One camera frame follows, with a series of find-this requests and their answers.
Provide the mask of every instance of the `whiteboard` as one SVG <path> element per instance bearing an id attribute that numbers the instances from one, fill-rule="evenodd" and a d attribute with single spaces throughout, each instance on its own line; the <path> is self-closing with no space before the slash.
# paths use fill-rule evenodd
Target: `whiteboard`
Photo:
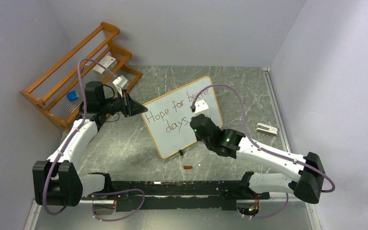
<path id="1" fill-rule="evenodd" d="M 194 116 L 190 106 L 196 94 L 210 84 L 211 78 L 203 76 L 144 104 L 148 111 L 142 113 L 142 118 L 161 158 L 166 159 L 196 143 L 194 131 L 190 127 Z M 222 127 L 213 87 L 201 93 L 198 100 L 205 100 L 212 121 Z"/>

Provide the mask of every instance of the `whiteboard wooden frame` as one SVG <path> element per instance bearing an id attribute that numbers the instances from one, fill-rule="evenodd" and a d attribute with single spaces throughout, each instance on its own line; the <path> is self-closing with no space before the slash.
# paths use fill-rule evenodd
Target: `whiteboard wooden frame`
<path id="1" fill-rule="evenodd" d="M 212 84 L 212 79 L 211 79 L 209 76 L 203 76 L 203 77 L 201 77 L 201 78 L 199 78 L 199 79 L 196 79 L 196 80 L 194 80 L 194 81 L 192 81 L 192 82 L 190 82 L 190 83 L 187 83 L 187 84 L 185 84 L 185 85 L 183 85 L 183 86 L 181 86 L 181 87 L 179 87 L 179 88 L 177 88 L 177 89 L 174 89 L 174 90 L 172 90 L 172 91 L 170 91 L 170 92 L 167 92 L 167 93 L 165 93 L 165 94 L 163 94 L 163 95 L 161 95 L 161 96 L 159 96 L 159 97 L 156 97 L 155 99 L 152 99 L 152 100 L 150 100 L 150 101 L 148 101 L 148 102 L 144 103 L 143 105 L 147 105 L 147 104 L 149 104 L 149 103 L 152 103 L 152 102 L 154 102 L 154 101 L 156 101 L 156 100 L 158 100 L 158 99 L 160 99 L 160 98 L 163 98 L 163 97 L 165 97 L 165 96 L 169 95 L 170 93 L 173 93 L 173 92 L 175 92 L 175 91 L 177 91 L 177 90 L 180 90 L 180 89 L 182 89 L 182 88 L 184 88 L 184 87 L 186 87 L 186 86 L 188 86 L 188 85 L 191 85 L 191 84 L 193 84 L 193 83 L 195 83 L 195 82 L 197 82 L 197 81 L 200 81 L 200 80 L 202 80 L 202 79 L 204 79 L 204 78 L 208 78 L 208 79 L 209 79 L 209 81 L 210 81 L 210 82 L 211 82 L 211 84 Z M 212 87 L 212 92 L 213 92 L 213 94 L 214 94 L 215 101 L 217 102 L 217 108 L 218 108 L 218 112 L 219 112 L 219 117 L 220 117 L 220 119 L 221 119 L 221 123 L 222 123 L 221 127 L 219 127 L 219 128 L 222 128 L 222 127 L 223 127 L 223 120 L 222 120 L 221 110 L 219 109 L 219 104 L 218 104 L 218 100 L 217 100 L 217 95 L 215 94 L 214 87 Z M 163 156 L 160 154 L 159 147 L 157 147 L 156 140 L 154 139 L 154 137 L 153 137 L 153 135 L 152 135 L 152 133 L 151 133 L 151 131 L 150 131 L 150 128 L 149 128 L 149 126 L 148 126 L 148 124 L 147 124 L 147 122 L 146 122 L 146 120 L 145 120 L 145 117 L 143 116 L 143 114 L 141 114 L 141 116 L 142 116 L 142 119 L 143 119 L 143 121 L 144 121 L 144 123 L 145 123 L 145 125 L 146 125 L 147 130 L 148 130 L 148 131 L 149 131 L 149 133 L 150 133 L 151 139 L 153 140 L 154 145 L 156 146 L 157 152 L 159 153 L 159 156 L 160 156 L 161 158 L 163 158 L 163 159 L 167 159 L 167 158 L 171 157 L 172 155 L 174 155 L 174 154 L 176 154 L 176 153 L 178 153 L 178 152 L 179 152 L 179 151 L 176 151 L 176 152 L 172 153 L 171 155 L 169 155 L 169 156 L 167 156 L 167 157 L 163 157 Z M 195 144 L 196 142 L 197 142 L 197 141 L 195 141 L 195 142 L 193 142 L 193 143 L 191 143 L 191 144 L 189 144 L 189 145 L 187 145 L 187 146 L 183 147 L 181 150 L 184 150 L 184 149 L 188 148 L 189 146 L 191 146 L 191 145 Z"/>

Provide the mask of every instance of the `black cable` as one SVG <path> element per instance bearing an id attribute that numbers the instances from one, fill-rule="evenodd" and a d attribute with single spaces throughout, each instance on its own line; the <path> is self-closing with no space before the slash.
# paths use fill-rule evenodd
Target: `black cable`
<path id="1" fill-rule="evenodd" d="M 120 114 L 119 113 L 117 114 L 118 114 L 118 119 L 116 119 L 115 121 L 118 121 L 120 119 Z"/>
<path id="2" fill-rule="evenodd" d="M 111 87 L 111 86 L 109 86 L 109 85 L 103 85 L 103 86 L 106 86 L 106 87 L 108 87 L 108 88 L 110 88 L 111 90 L 112 90 L 112 92 L 114 93 L 114 95 L 111 97 L 111 98 L 107 98 L 107 99 L 112 99 L 112 98 L 114 98 L 115 97 L 115 90 Z"/>

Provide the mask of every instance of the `table surface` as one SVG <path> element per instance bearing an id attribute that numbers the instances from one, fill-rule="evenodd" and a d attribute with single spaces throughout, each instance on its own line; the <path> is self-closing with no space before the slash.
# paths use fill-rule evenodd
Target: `table surface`
<path id="1" fill-rule="evenodd" d="M 139 66 L 143 73 L 130 95 L 145 103 L 193 80 L 208 75 L 213 83 L 235 87 L 243 98 L 246 119 L 252 137 L 264 144 L 283 149 L 279 136 L 257 133 L 257 123 L 278 127 L 271 105 L 266 79 L 261 68 Z M 240 103 L 235 94 L 215 87 L 223 119 L 223 128 L 243 131 Z M 220 157 L 198 142 L 184 149 L 184 156 L 175 154 L 162 159 L 140 115 L 123 117 L 105 123 L 89 143 L 81 157 L 80 175 L 91 172 L 110 173 L 113 181 L 179 181 L 179 180 L 240 180 L 246 171 L 267 173 L 268 168 L 242 159 Z M 184 170 L 183 165 L 192 165 Z"/>
<path id="2" fill-rule="evenodd" d="M 248 129 L 259 142 L 285 150 L 279 136 L 257 133 L 257 123 L 279 129 L 272 106 L 270 91 L 261 68 L 195 67 L 195 66 L 135 66 L 143 76 L 130 95 L 145 103 L 193 80 L 208 75 L 213 83 L 225 83 L 236 88 L 243 98 Z M 133 76 L 119 72 L 132 79 Z M 240 104 L 232 91 L 215 88 L 223 119 L 223 128 L 243 131 Z M 240 180 L 246 171 L 274 173 L 270 169 L 242 159 L 220 157 L 198 142 L 184 150 L 184 156 L 175 154 L 162 159 L 142 117 L 137 115 L 113 123 L 105 123 L 89 143 L 80 160 L 80 176 L 91 172 L 110 173 L 113 181 L 181 181 L 181 180 Z M 184 170 L 183 165 L 193 169 Z M 262 214 L 278 210 L 282 202 L 265 206 Z M 91 206 L 67 208 L 61 215 L 52 217 L 41 212 L 36 229 L 228 229 L 249 228 L 251 222 L 242 219 L 237 211 L 215 209 L 142 210 L 117 223 L 102 223 L 91 218 Z M 107 219 L 126 213 L 114 213 Z M 290 202 L 286 211 L 268 220 L 255 220 L 256 229 L 311 229 L 303 202 Z"/>

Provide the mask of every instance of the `orange wooden rack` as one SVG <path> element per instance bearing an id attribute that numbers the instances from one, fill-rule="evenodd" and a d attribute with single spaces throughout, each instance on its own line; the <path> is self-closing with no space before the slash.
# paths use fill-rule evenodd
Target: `orange wooden rack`
<path id="1" fill-rule="evenodd" d="M 60 68 L 63 64 L 65 64 L 73 55 L 75 55 L 83 46 L 85 46 L 92 38 L 94 38 L 99 32 L 103 32 L 105 35 L 104 40 L 86 57 L 93 58 L 99 51 L 101 51 L 104 46 L 106 48 L 100 53 L 94 60 L 100 61 L 107 53 L 110 53 L 111 56 L 116 58 L 117 65 L 112 69 L 113 73 L 116 73 L 118 70 L 125 70 L 133 75 L 135 78 L 131 81 L 131 83 L 127 86 L 127 90 L 131 90 L 132 87 L 137 83 L 137 81 L 142 76 L 142 73 L 136 69 L 131 68 L 126 64 L 126 61 L 132 57 L 132 53 L 126 49 L 119 47 L 114 41 L 113 38 L 120 33 L 118 27 L 102 22 L 100 26 L 98 26 L 94 31 L 92 31 L 86 38 L 84 38 L 78 45 L 76 45 L 72 50 L 70 50 L 60 61 L 58 61 L 55 65 L 53 65 L 46 73 L 44 73 L 39 79 L 33 82 L 29 87 L 25 90 L 21 91 L 21 94 L 25 96 L 41 113 L 43 113 L 56 127 L 69 131 L 70 125 L 73 123 L 75 117 L 78 114 L 78 109 L 75 109 L 71 115 L 66 119 L 61 119 L 60 117 L 52 114 L 50 110 L 78 83 L 78 78 L 73 78 L 73 76 L 77 73 L 77 67 L 74 67 L 63 79 L 61 79 L 51 90 L 49 90 L 42 98 L 38 98 L 33 95 L 33 91 L 41 85 L 44 81 L 46 81 L 58 68 Z M 81 62 L 81 69 L 87 63 L 87 61 Z M 94 63 L 91 63 L 89 66 L 86 66 L 81 73 L 81 76 L 84 77 L 93 67 Z M 110 80 L 111 74 L 108 74 L 103 78 L 103 83 L 105 84 Z"/>

